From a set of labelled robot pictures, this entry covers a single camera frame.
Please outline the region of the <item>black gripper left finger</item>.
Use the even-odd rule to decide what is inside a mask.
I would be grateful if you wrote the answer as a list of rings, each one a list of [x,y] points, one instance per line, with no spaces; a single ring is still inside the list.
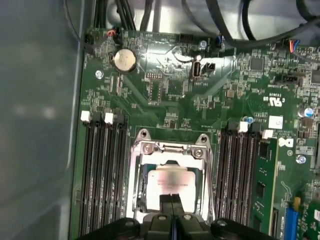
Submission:
[[[159,197],[160,212],[147,214],[140,223],[124,217],[80,236],[79,240],[172,240],[174,238],[173,196]]]

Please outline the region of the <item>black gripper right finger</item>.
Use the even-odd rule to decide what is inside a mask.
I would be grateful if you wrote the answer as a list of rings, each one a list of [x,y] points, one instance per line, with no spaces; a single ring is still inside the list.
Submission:
[[[272,236],[238,222],[219,218],[207,225],[201,216],[185,213],[181,198],[173,196],[173,219],[177,240],[273,240]]]

